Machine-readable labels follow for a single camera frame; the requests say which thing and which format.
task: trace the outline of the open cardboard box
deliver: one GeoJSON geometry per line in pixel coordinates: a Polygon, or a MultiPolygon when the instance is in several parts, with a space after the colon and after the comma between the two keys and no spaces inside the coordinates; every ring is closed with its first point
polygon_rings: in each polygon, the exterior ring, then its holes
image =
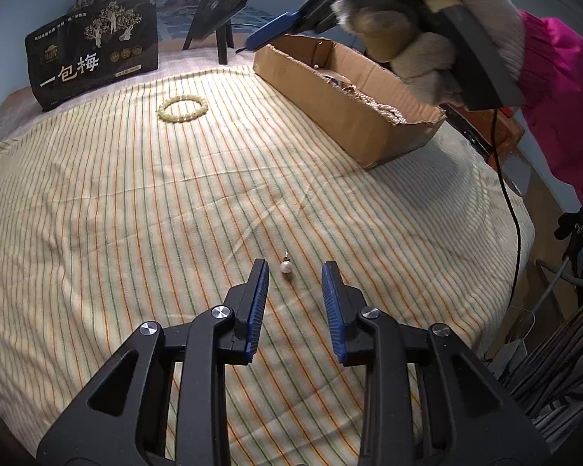
{"type": "Polygon", "coordinates": [[[418,102],[390,71],[325,38],[285,35],[257,51],[253,68],[364,168],[422,147],[445,120],[444,110],[418,102]],[[393,124],[318,69],[333,71],[376,102],[398,108],[407,123],[393,124]]]}

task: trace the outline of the striped bed sheet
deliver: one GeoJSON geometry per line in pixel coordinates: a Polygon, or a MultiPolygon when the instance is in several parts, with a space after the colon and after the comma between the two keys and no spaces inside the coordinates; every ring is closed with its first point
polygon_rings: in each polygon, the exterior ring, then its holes
{"type": "MultiPolygon", "coordinates": [[[[533,225],[511,201],[527,260],[533,225]]],[[[322,263],[400,322],[445,322],[484,351],[516,239],[495,172],[448,124],[365,171],[250,66],[122,85],[0,143],[0,415],[34,451],[141,322],[193,319],[260,257],[272,268],[260,348],[227,367],[232,462],[352,465],[364,372],[331,351],[322,263]],[[205,116],[157,119],[186,92],[208,100],[205,116]]],[[[412,399],[418,418],[414,384],[412,399]]]]}

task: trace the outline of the pearl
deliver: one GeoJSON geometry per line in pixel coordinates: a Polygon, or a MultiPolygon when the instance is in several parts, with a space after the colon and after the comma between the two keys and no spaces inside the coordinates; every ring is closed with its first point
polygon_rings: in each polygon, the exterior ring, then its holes
{"type": "Polygon", "coordinates": [[[293,272],[293,265],[290,261],[283,261],[280,266],[281,273],[285,273],[286,275],[293,272]]]}

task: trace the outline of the printed tree illustration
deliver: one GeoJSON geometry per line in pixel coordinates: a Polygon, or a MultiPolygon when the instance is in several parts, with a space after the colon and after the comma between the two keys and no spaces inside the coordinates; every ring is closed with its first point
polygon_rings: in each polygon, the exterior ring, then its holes
{"type": "Polygon", "coordinates": [[[105,9],[99,13],[100,19],[105,19],[110,23],[110,33],[115,33],[117,30],[117,17],[119,13],[124,11],[123,7],[120,7],[117,2],[110,2],[105,9]]]}
{"type": "Polygon", "coordinates": [[[108,21],[98,17],[93,19],[91,26],[86,27],[84,30],[84,36],[87,40],[95,40],[95,45],[101,47],[101,36],[103,33],[107,33],[109,29],[108,21]]]}
{"type": "Polygon", "coordinates": [[[120,9],[117,15],[117,26],[125,29],[125,32],[119,37],[119,40],[125,41],[132,38],[134,26],[142,21],[142,16],[135,13],[134,9],[120,9]]]}

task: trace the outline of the metal screw head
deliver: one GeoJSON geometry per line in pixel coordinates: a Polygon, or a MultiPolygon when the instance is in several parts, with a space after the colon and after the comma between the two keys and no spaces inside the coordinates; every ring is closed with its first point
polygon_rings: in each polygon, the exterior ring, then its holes
{"type": "Polygon", "coordinates": [[[380,311],[376,307],[366,306],[361,310],[361,315],[365,317],[365,319],[377,319],[380,317],[380,311]]]}
{"type": "Polygon", "coordinates": [[[140,324],[140,334],[145,336],[151,336],[158,330],[158,325],[155,322],[144,322],[140,324]]]}
{"type": "Polygon", "coordinates": [[[231,315],[231,309],[225,305],[218,305],[212,308],[212,315],[216,319],[224,319],[231,315]]]}
{"type": "Polygon", "coordinates": [[[432,332],[436,336],[449,336],[451,334],[451,328],[447,324],[441,322],[434,324],[431,327],[432,332]]]}

